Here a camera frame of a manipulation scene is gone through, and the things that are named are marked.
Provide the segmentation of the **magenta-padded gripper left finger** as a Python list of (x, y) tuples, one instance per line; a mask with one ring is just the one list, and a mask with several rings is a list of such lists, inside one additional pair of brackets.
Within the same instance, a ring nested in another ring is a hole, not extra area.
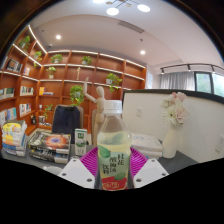
[(83, 156), (73, 156), (59, 176), (80, 187), (94, 189), (98, 185), (98, 148)]

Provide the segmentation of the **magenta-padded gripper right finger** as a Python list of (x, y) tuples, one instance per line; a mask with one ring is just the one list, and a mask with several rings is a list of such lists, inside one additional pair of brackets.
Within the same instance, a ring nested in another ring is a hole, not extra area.
[(168, 176), (168, 172), (156, 159), (148, 159), (134, 148), (131, 149), (130, 174), (134, 188), (141, 188)]

